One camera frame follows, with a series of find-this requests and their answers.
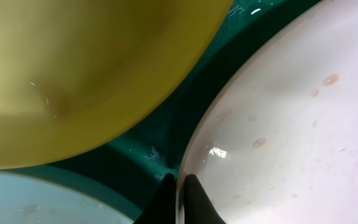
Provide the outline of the white pink plate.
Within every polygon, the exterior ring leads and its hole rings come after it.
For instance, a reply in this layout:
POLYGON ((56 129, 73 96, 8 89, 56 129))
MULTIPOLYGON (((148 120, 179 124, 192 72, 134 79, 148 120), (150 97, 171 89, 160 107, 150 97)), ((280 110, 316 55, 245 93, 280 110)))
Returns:
POLYGON ((179 187, 189 174, 227 223, 358 223, 358 0, 317 3, 238 69, 179 187))

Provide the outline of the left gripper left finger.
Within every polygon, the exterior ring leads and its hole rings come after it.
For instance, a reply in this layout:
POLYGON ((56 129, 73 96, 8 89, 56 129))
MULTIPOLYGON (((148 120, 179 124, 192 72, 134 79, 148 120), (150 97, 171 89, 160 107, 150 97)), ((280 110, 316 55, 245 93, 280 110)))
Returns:
POLYGON ((134 224, 175 224, 176 179, 166 174, 142 215, 134 224))

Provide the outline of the light blue plate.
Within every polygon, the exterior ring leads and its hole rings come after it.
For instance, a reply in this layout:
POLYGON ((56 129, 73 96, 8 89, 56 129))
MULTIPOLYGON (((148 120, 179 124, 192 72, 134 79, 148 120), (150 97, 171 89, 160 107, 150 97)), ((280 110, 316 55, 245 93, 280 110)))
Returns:
POLYGON ((133 223, 141 213, 126 198, 95 183, 81 192, 0 171, 0 224, 133 223))

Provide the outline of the teal plastic tray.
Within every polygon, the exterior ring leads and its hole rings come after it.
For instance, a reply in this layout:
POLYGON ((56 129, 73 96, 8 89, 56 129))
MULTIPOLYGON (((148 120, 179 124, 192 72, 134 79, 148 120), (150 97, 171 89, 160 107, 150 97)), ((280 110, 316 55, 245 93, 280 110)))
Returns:
POLYGON ((223 86, 261 46, 315 4, 316 0, 235 1, 190 74, 139 124, 90 152, 12 173, 81 192, 95 183, 143 212, 166 174, 178 182, 185 148, 223 86))

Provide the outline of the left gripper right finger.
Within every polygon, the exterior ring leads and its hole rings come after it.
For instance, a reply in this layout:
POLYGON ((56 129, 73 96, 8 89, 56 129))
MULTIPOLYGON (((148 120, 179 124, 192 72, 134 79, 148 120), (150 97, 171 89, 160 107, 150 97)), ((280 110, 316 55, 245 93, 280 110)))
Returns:
POLYGON ((184 181, 184 211, 185 224, 226 224, 194 174, 184 181))

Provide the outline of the yellow-green plate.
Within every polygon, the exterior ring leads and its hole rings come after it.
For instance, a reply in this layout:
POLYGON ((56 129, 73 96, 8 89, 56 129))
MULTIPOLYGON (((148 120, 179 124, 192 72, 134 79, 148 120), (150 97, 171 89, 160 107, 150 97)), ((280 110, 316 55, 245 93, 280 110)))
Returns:
POLYGON ((92 150, 183 81, 226 0, 0 0, 0 169, 92 150))

